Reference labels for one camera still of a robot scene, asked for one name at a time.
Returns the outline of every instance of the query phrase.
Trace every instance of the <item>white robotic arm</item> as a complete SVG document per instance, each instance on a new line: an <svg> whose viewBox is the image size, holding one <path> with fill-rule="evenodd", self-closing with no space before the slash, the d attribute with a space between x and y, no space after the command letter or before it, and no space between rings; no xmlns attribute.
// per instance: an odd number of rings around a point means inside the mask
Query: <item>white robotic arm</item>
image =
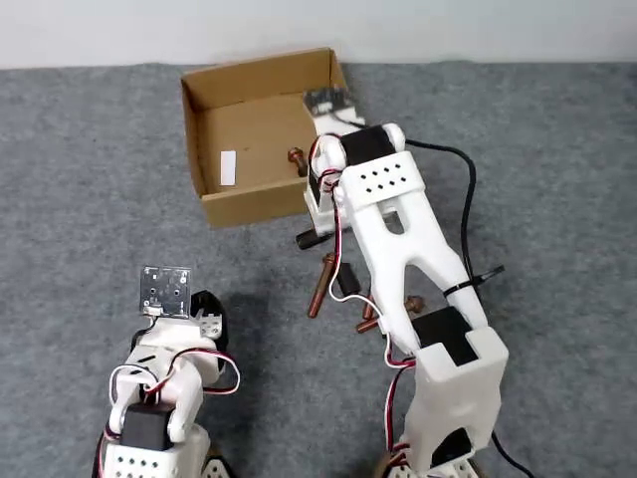
<svg viewBox="0 0 637 478"><path fill-rule="evenodd" d="M151 325L135 335L128 359L110 376L112 409L94 476L232 476L220 456L210 456L208 433L195 417L204 393L229 394L239 387L239 370L220 350L227 331L218 300L197 293L195 317L189 316L189 279L187 269L142 269L140 310ZM211 388L228 368L220 369L222 364L234 369L237 382Z"/></svg>
<svg viewBox="0 0 637 478"><path fill-rule="evenodd" d="M489 327L404 146L404 134L395 124L320 138L310 157L316 177L309 180L306 201L318 235L334 230L331 207L341 227L351 226L371 275L378 324L414 357L416 393L405 418L401 453L418 476L455 476L457 467L468 469L465 460L489 441L508 351ZM402 233L387 229L389 212L397 214ZM340 231L335 233L339 238ZM448 291L450 307L412 323L404 306L407 265Z"/></svg>

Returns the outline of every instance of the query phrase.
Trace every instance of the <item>white label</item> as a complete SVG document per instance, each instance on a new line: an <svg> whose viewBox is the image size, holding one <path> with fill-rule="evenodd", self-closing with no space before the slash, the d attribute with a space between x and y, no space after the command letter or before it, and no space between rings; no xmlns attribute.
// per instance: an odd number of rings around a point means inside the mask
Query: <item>white label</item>
<svg viewBox="0 0 637 478"><path fill-rule="evenodd" d="M221 151L221 182L222 186L235 185L235 171L237 169L237 151Z"/></svg>

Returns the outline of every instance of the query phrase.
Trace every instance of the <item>white wall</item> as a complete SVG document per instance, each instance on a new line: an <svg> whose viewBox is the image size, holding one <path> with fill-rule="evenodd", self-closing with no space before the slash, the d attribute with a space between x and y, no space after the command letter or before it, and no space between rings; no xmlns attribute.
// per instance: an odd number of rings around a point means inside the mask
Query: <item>white wall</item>
<svg viewBox="0 0 637 478"><path fill-rule="evenodd" d="M0 68L325 45L353 62L637 60L637 0L0 0Z"/></svg>

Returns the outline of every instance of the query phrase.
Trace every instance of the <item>open cardboard box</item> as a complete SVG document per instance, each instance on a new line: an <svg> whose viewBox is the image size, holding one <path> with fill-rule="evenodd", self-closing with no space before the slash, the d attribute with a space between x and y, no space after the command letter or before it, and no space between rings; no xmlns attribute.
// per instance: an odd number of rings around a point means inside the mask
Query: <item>open cardboard box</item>
<svg viewBox="0 0 637 478"><path fill-rule="evenodd" d="M208 221L232 226L304 212L306 179L288 150L317 133L303 92L346 88L329 48L225 65L181 79L188 160ZM221 185L221 152L236 151L234 185Z"/></svg>

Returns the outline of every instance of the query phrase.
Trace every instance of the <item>brass screw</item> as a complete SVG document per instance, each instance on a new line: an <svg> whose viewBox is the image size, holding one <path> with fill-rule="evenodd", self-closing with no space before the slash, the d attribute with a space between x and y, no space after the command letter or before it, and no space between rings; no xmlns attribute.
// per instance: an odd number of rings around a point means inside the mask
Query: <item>brass screw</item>
<svg viewBox="0 0 637 478"><path fill-rule="evenodd" d="M329 285L329 280L331 279L331 275L333 274L334 267L336 265L336 255L333 252L329 252L325 254L325 257L322 258L322 261L322 272L320 273L320 277L318 278L317 287L315 288L315 292L312 295L310 308L308 309L308 317L310 319L314 319L319 314L322 300L325 298L325 294L327 293L327 286Z"/></svg>
<svg viewBox="0 0 637 478"><path fill-rule="evenodd" d="M297 165L297 174L299 177L306 177L308 175L308 163L303 154L303 150L299 147L293 147L288 151L288 161Z"/></svg>
<svg viewBox="0 0 637 478"><path fill-rule="evenodd" d="M371 294L367 295L367 298L371 301ZM363 310L363 322L356 326L356 331L359 334L364 334L367 331L370 331L374 327L378 325L378 318L373 314L373 310L371 310L371 315L366 315L367 307ZM407 300L405 301L405 309L407 313L413 312L414 314L420 314L425 308L425 300L421 296L407 296Z"/></svg>

